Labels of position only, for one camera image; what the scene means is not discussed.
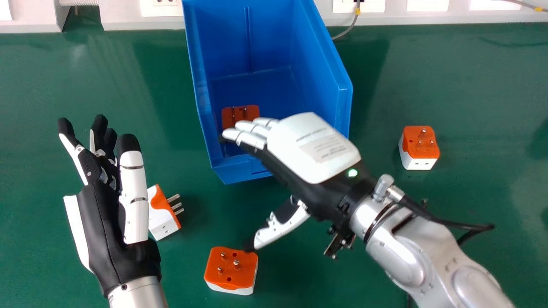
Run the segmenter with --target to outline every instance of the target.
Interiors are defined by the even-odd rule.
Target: robotic arm
[[[59,138],[84,184],[65,196],[65,208],[82,265],[99,280],[111,308],[167,308],[160,279],[160,253],[148,237],[149,207],[144,163],[137,138],[117,140],[98,115],[90,149],[72,124],[58,120]],[[115,157],[116,144],[118,156]]]
[[[333,223],[325,255],[335,259],[341,248],[361,239],[421,308],[514,307],[495,278],[459,247],[492,225],[439,219],[406,196],[391,176],[375,181],[355,145],[316,114],[239,121],[222,135],[261,159],[292,192],[246,243],[247,250],[274,242],[312,216]],[[458,243],[448,226],[468,233]]]

